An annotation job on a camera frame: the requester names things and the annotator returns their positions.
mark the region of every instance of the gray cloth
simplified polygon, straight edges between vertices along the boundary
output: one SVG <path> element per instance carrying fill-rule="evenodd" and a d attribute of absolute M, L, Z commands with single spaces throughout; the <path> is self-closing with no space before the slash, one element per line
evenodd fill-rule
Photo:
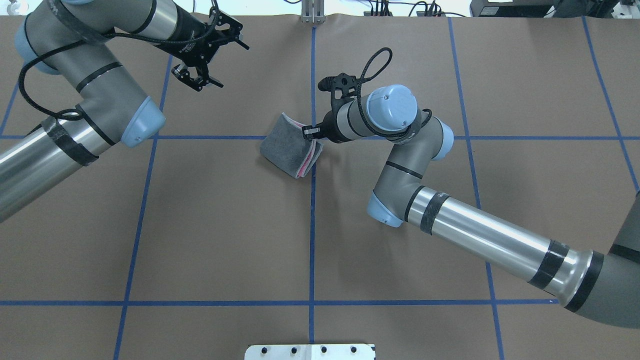
<path fill-rule="evenodd" d="M 302 136 L 304 125 L 282 113 L 260 145 L 260 153 L 293 178 L 304 177 L 322 152 L 322 143 Z"/>

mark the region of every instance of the white mounting plate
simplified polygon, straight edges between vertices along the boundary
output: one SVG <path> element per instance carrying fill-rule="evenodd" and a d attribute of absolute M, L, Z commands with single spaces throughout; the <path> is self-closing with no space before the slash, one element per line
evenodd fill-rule
<path fill-rule="evenodd" d="M 244 353 L 244 360 L 375 359 L 376 346 L 373 344 L 252 345 Z"/>

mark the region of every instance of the white bracket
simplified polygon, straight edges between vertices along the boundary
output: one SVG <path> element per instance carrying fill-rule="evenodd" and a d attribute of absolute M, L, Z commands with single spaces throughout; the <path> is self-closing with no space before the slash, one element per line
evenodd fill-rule
<path fill-rule="evenodd" d="M 302 22 L 306 24 L 322 24 L 324 16 L 324 0 L 302 0 Z"/>
<path fill-rule="evenodd" d="M 244 360 L 375 360 L 370 344 L 253 345 Z"/>

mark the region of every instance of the black band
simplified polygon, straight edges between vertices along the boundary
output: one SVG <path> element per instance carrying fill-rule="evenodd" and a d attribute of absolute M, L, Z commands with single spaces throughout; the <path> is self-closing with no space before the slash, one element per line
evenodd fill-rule
<path fill-rule="evenodd" d="M 151 20 L 154 19 L 154 15 L 156 14 L 156 7 L 157 7 L 157 0 L 153 0 L 151 2 L 151 11 L 149 11 L 149 15 L 147 16 L 147 19 L 142 23 L 142 25 L 140 25 L 140 27 L 138 29 L 135 29 L 134 31 L 130 32 L 130 34 L 139 34 L 142 31 L 144 31 L 147 26 L 149 26 L 149 24 L 151 24 Z"/>
<path fill-rule="evenodd" d="M 630 249 L 622 245 L 613 244 L 611 245 L 609 253 L 640 264 L 640 251 L 638 250 Z"/>
<path fill-rule="evenodd" d="M 48 117 L 42 122 L 42 129 L 49 135 L 49 138 L 64 151 L 69 158 L 72 158 L 76 163 L 87 167 L 98 159 L 96 155 L 93 155 L 86 149 L 81 143 L 77 143 L 71 135 L 65 130 L 58 122 L 58 119 Z"/>
<path fill-rule="evenodd" d="M 593 256 L 591 257 L 591 263 L 589 264 L 589 268 L 587 269 L 587 273 L 584 274 L 584 279 L 582 279 L 582 284 L 578 288 L 578 291 L 575 292 L 575 295 L 565 306 L 564 308 L 571 311 L 576 312 L 580 310 L 584 302 L 587 301 L 591 290 L 593 290 L 593 286 L 596 284 L 598 280 L 598 276 L 600 275 L 600 271 L 602 270 L 602 263 L 604 262 L 604 255 L 601 253 L 594 251 Z"/>
<path fill-rule="evenodd" d="M 91 83 L 93 80 L 96 80 L 100 75 L 103 75 L 105 72 L 121 66 L 122 64 L 119 61 L 116 61 L 99 68 L 98 70 L 92 72 L 89 76 L 84 78 L 82 81 L 80 81 L 80 83 L 76 86 L 76 91 L 78 93 L 81 92 L 85 86 L 89 85 L 89 83 Z"/>
<path fill-rule="evenodd" d="M 398 169 L 398 170 L 400 170 L 400 171 L 404 171 L 404 172 L 406 172 L 406 173 L 407 173 L 407 174 L 409 174 L 409 175 L 412 175 L 412 176 L 417 177 L 418 179 L 422 179 L 422 175 L 420 175 L 420 174 L 418 174 L 417 172 L 415 172 L 415 171 L 413 171 L 413 170 L 411 170 L 411 169 L 409 169 L 409 168 L 406 168 L 406 167 L 404 167 L 404 166 L 402 166 L 402 165 L 398 165 L 398 164 L 393 163 L 393 162 L 391 162 L 391 161 L 387 161 L 387 162 L 386 162 L 386 165 L 389 165 L 390 167 L 392 167 L 392 168 L 396 168 L 396 169 Z"/>
<path fill-rule="evenodd" d="M 413 201 L 415 200 L 415 197 L 418 196 L 418 193 L 422 189 L 424 189 L 424 186 L 422 185 L 418 186 L 418 188 L 415 189 L 415 192 L 413 193 L 413 195 L 411 195 L 411 199 L 409 200 L 409 203 L 406 205 L 406 209 L 404 211 L 404 221 L 409 222 L 409 210 L 411 210 L 411 205 L 413 205 Z"/>
<path fill-rule="evenodd" d="M 428 233 L 429 235 L 433 235 L 431 233 L 431 228 L 433 227 L 433 222 L 436 220 L 436 216 L 440 212 L 440 208 L 442 204 L 449 198 L 448 193 L 436 193 L 427 208 L 424 210 L 424 214 L 422 214 L 422 221 L 420 221 L 420 230 Z"/>
<path fill-rule="evenodd" d="M 546 288 L 556 276 L 558 270 L 560 270 L 560 266 L 562 266 L 564 258 L 568 253 L 569 247 L 563 243 L 551 240 L 547 253 L 542 259 L 542 263 L 540 263 L 538 272 L 529 280 L 529 284 L 538 289 Z"/>
<path fill-rule="evenodd" d="M 353 101 L 351 101 L 351 104 L 349 104 L 349 108 L 347 109 L 347 124 L 349 124 L 349 127 L 351 128 L 351 131 L 353 131 L 354 134 L 358 135 L 361 138 L 365 138 L 366 136 L 358 134 L 358 131 L 356 131 L 356 129 L 353 128 L 353 125 L 351 125 L 351 107 L 353 106 Z"/>
<path fill-rule="evenodd" d="M 51 13 L 69 30 L 80 36 L 87 44 L 104 44 L 109 41 L 72 14 L 61 0 L 47 0 Z"/>
<path fill-rule="evenodd" d="M 100 137 L 104 140 L 104 142 L 108 143 L 111 146 L 114 146 L 116 144 L 115 141 L 113 141 L 110 137 L 108 137 L 107 134 L 105 134 L 104 131 L 102 131 L 102 129 L 98 127 L 98 125 L 89 117 L 89 114 L 87 114 L 86 111 L 84 111 L 84 109 L 82 109 L 82 107 L 80 107 L 79 104 L 76 105 L 76 109 L 78 109 L 81 113 L 84 114 L 84 119 L 87 122 L 87 124 L 89 124 L 89 126 L 91 126 L 91 128 L 98 135 L 100 135 Z"/>

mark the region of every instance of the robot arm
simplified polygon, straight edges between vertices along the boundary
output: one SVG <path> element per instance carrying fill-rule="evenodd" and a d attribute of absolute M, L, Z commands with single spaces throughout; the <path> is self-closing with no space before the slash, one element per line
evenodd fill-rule
<path fill-rule="evenodd" d="M 429 162 L 442 159 L 451 149 L 451 129 L 437 118 L 429 120 L 401 85 L 365 97 L 365 111 L 360 113 L 353 100 L 357 90 L 347 88 L 357 82 L 346 74 L 322 80 L 320 90 L 332 91 L 332 111 L 318 126 L 306 127 L 304 134 L 340 143 L 378 133 L 395 143 L 371 195 L 370 216 L 393 227 L 408 222 L 451 241 L 557 297 L 560 305 L 578 315 L 640 328 L 638 198 L 607 255 L 579 252 L 510 224 L 421 185 Z M 338 99 L 339 90 L 343 91 Z"/>
<path fill-rule="evenodd" d="M 208 69 L 221 46 L 235 42 L 248 49 L 241 30 L 242 24 L 216 4 L 209 22 L 203 23 L 171 0 L 45 0 L 19 28 L 15 44 L 27 63 L 20 73 L 20 92 L 49 117 L 0 154 L 0 222 L 116 143 L 134 147 L 164 125 L 160 109 L 106 41 L 131 37 L 155 43 L 182 60 L 174 76 L 201 91 L 209 85 L 222 87 Z M 83 101 L 61 112 L 37 105 L 24 88 L 26 71 L 33 66 L 62 74 Z M 190 67 L 196 69 L 193 78 Z"/>

